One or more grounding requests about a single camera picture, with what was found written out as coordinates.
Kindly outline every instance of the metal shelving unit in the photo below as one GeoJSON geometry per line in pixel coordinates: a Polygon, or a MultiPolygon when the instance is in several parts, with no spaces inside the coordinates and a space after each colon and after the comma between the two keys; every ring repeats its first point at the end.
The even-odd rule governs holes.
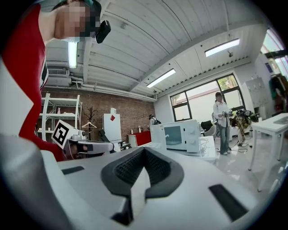
{"type": "Polygon", "coordinates": [[[71,98],[52,98],[50,93],[46,93],[46,96],[42,98],[43,113],[40,113],[39,118],[42,119],[42,130],[38,130],[38,133],[42,133],[42,139],[46,141],[46,133],[53,133],[55,127],[55,120],[75,120],[75,128],[77,128],[77,121],[79,127],[81,126],[81,113],[82,113],[82,102],[80,101],[80,95],[76,99],[71,98]],[[47,108],[52,106],[52,111],[47,113],[47,108]],[[75,114],[57,114],[56,108],[61,107],[75,107],[75,114]],[[51,130],[46,130],[46,121],[51,119],[51,130]]]}

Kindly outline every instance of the white table leg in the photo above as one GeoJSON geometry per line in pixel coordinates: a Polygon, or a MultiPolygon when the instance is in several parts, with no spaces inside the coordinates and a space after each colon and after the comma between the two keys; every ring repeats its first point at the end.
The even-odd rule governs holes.
{"type": "Polygon", "coordinates": [[[283,147],[283,139],[284,139],[284,133],[281,133],[281,139],[280,139],[280,145],[279,145],[279,153],[278,153],[278,156],[277,156],[277,160],[280,160],[280,157],[281,157],[281,152],[282,152],[282,147],[283,147]]]}
{"type": "Polygon", "coordinates": [[[260,185],[258,186],[258,192],[262,191],[262,188],[264,186],[264,183],[266,182],[271,169],[272,169],[272,163],[275,157],[275,153],[277,152],[277,139],[278,139],[278,135],[274,134],[272,136],[272,146],[271,146],[271,152],[270,152],[270,156],[269,156],[269,160],[268,160],[268,164],[266,166],[266,170],[264,172],[264,176],[260,181],[260,185]]]}
{"type": "Polygon", "coordinates": [[[255,154],[256,154],[256,144],[257,144],[257,130],[253,129],[253,154],[252,154],[252,160],[251,160],[251,164],[250,167],[248,168],[249,171],[252,170],[252,166],[254,163],[254,159],[255,159],[255,154]]]}

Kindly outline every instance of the air conditioner unit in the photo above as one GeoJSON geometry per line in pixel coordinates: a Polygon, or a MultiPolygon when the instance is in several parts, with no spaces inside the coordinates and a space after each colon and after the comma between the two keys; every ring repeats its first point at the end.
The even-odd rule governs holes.
{"type": "Polygon", "coordinates": [[[64,86],[68,87],[71,84],[70,77],[52,77],[49,75],[46,85],[47,86],[64,86]]]}
{"type": "Polygon", "coordinates": [[[50,77],[68,77],[70,71],[65,68],[48,68],[50,77]]]}

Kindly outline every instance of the window frame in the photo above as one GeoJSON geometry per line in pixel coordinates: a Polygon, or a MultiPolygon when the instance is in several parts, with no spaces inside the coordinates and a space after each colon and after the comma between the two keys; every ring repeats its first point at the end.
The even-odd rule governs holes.
{"type": "Polygon", "coordinates": [[[239,87],[238,81],[236,80],[234,74],[231,73],[231,74],[228,74],[228,75],[226,75],[226,76],[223,76],[223,77],[220,77],[220,78],[216,78],[216,79],[211,80],[211,81],[209,81],[209,82],[203,83],[203,84],[198,85],[198,86],[196,86],[196,87],[193,87],[193,88],[184,90],[184,91],[182,91],[182,92],[180,92],[180,93],[176,93],[176,94],[173,94],[172,96],[170,96],[170,103],[171,103],[171,105],[172,105],[172,100],[171,100],[172,97],[174,97],[174,96],[176,96],[176,95],[178,95],[178,94],[181,94],[181,93],[185,93],[185,96],[186,96],[186,102],[181,103],[181,104],[179,104],[179,105],[175,105],[175,106],[172,105],[173,116],[174,116],[174,121],[175,121],[175,122],[193,119],[193,118],[192,118],[192,113],[191,113],[190,104],[189,104],[189,100],[188,100],[188,97],[187,97],[187,93],[186,93],[186,92],[187,92],[187,91],[190,91],[190,90],[192,90],[192,89],[194,89],[194,88],[198,88],[198,87],[201,87],[201,86],[203,86],[203,85],[209,84],[209,83],[211,83],[211,82],[213,82],[213,81],[216,81],[216,82],[217,82],[217,85],[218,85],[218,88],[220,89],[220,92],[224,95],[224,96],[223,96],[223,100],[224,100],[225,103],[227,103],[227,102],[226,102],[226,99],[225,99],[225,93],[230,93],[230,92],[233,92],[233,91],[238,90],[243,105],[242,105],[242,106],[235,107],[235,108],[232,108],[232,109],[231,109],[232,111],[237,111],[237,110],[240,110],[240,109],[246,109],[246,107],[245,107],[245,102],[244,102],[243,95],[242,95],[241,89],[240,89],[240,87],[239,87]],[[226,89],[226,90],[222,90],[221,87],[220,87],[220,85],[219,85],[218,80],[223,79],[223,78],[226,78],[226,77],[229,77],[229,76],[231,76],[231,75],[234,77],[237,86],[236,86],[236,87],[233,87],[233,88],[226,89]],[[189,111],[189,116],[190,116],[190,118],[182,119],[182,120],[176,120],[175,108],[182,107],[182,106],[185,106],[185,105],[187,105],[187,107],[188,107],[188,111],[189,111]]]}

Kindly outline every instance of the brick wall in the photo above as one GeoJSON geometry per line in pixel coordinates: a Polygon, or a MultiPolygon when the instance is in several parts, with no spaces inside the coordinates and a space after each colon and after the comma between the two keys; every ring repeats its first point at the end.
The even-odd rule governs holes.
{"type": "MultiPolygon", "coordinates": [[[[82,105],[82,116],[81,116],[81,126],[88,122],[88,108],[93,107],[95,115],[93,117],[94,121],[92,124],[97,126],[97,128],[91,129],[91,140],[99,140],[98,131],[102,129],[102,116],[104,113],[110,113],[110,108],[115,108],[117,114],[120,114],[121,121],[121,137],[122,140],[126,140],[126,135],[130,134],[130,130],[133,129],[133,132],[138,132],[138,125],[143,127],[144,131],[147,131],[147,125],[149,125],[149,115],[155,114],[154,105],[152,102],[144,102],[141,100],[120,97],[111,94],[104,93],[94,93],[81,90],[68,90],[68,89],[51,89],[45,88],[42,91],[42,97],[45,97],[46,93],[50,93],[51,97],[57,98],[77,98],[77,95],[80,95],[80,101],[82,105]]],[[[73,112],[75,113],[75,108],[62,107],[60,108],[61,113],[63,112],[73,112]]],[[[74,126],[74,120],[66,120],[65,122],[74,126]]],[[[38,119],[38,126],[41,127],[41,121],[38,119]]],[[[46,135],[47,141],[50,140],[49,134],[46,135]]]]}

